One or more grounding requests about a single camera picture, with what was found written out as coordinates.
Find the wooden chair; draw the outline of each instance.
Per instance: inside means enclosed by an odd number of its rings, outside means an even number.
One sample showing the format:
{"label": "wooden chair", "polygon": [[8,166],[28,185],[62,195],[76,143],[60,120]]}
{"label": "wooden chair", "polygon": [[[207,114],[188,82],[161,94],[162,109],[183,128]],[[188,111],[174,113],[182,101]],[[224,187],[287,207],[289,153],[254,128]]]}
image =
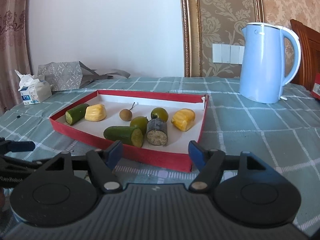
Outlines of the wooden chair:
{"label": "wooden chair", "polygon": [[298,35],[301,44],[301,63],[292,83],[313,89],[316,73],[320,73],[320,33],[291,19],[292,30]]}

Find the wallpaper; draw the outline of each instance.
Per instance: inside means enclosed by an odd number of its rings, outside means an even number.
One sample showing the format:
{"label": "wallpaper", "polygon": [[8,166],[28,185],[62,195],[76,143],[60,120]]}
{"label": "wallpaper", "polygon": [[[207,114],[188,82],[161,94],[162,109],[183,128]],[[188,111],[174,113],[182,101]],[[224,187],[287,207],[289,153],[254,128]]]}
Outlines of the wallpaper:
{"label": "wallpaper", "polygon": [[212,43],[244,45],[241,28],[255,21],[253,0],[199,0],[202,76],[240,76],[241,65],[212,63]]}
{"label": "wallpaper", "polygon": [[[265,22],[291,29],[295,19],[320,32],[320,0],[262,0]],[[286,73],[292,68],[294,53],[286,40]]]}

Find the tissue box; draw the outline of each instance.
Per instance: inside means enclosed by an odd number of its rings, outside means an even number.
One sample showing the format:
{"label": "tissue box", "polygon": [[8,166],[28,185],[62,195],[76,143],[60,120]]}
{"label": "tissue box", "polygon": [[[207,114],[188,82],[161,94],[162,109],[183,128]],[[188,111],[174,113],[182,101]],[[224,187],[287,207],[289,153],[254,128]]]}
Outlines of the tissue box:
{"label": "tissue box", "polygon": [[40,81],[20,90],[25,105],[39,104],[52,96],[50,84],[47,81]]}

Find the tissue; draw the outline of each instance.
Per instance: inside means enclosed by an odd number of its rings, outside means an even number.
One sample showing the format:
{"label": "tissue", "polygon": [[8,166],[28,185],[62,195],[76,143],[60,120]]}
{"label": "tissue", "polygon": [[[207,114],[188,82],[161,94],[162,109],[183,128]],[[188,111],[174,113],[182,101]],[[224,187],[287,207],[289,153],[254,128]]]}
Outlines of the tissue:
{"label": "tissue", "polygon": [[19,89],[25,105],[39,104],[52,96],[50,84],[44,80],[44,75],[22,75],[15,70],[20,78]]}

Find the red box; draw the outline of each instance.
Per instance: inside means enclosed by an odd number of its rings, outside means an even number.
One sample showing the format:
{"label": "red box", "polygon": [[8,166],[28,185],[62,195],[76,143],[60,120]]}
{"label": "red box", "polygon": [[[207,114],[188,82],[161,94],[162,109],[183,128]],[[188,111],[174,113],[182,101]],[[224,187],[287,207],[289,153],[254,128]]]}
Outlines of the red box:
{"label": "red box", "polygon": [[[153,166],[190,172],[192,162],[188,155],[188,143],[190,140],[200,141],[208,99],[209,95],[97,90],[54,114],[50,117],[50,122],[53,129],[59,133],[93,147],[106,149],[113,142],[103,138],[104,129],[112,125],[130,125],[119,118],[122,109],[129,109],[134,101],[136,104],[132,110],[133,117],[142,115],[150,119],[151,110],[162,106],[169,114],[167,146],[152,146],[146,141],[142,148],[124,145],[123,157]],[[83,119],[73,126],[68,125],[65,122],[65,112],[86,102],[89,105],[104,103],[107,110],[106,119],[100,122]],[[196,113],[195,125],[187,132],[178,130],[170,122],[172,115],[181,108],[190,108]]]}
{"label": "red box", "polygon": [[320,73],[316,74],[315,84],[313,86],[313,90],[311,94],[315,97],[320,99]]}

